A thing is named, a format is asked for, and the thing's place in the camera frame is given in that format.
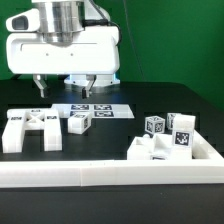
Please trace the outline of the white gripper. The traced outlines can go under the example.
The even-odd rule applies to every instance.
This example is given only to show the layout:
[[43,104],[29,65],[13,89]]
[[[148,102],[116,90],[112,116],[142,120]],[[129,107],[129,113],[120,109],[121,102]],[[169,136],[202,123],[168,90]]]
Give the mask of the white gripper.
[[6,20],[10,32],[6,40],[9,69],[15,74],[34,74],[33,81],[42,98],[48,95],[48,86],[39,74],[84,74],[87,85],[82,98],[88,98],[95,83],[95,75],[114,74],[120,67],[115,26],[89,26],[73,34],[73,41],[47,43],[40,28],[39,12],[31,9]]

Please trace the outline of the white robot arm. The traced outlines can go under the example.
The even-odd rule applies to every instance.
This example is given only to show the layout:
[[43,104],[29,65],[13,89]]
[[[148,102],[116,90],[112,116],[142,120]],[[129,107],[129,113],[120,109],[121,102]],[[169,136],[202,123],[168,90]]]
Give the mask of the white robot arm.
[[69,76],[87,98],[116,83],[119,26],[93,0],[31,0],[33,8],[6,20],[9,69],[31,74],[45,96],[46,75]]

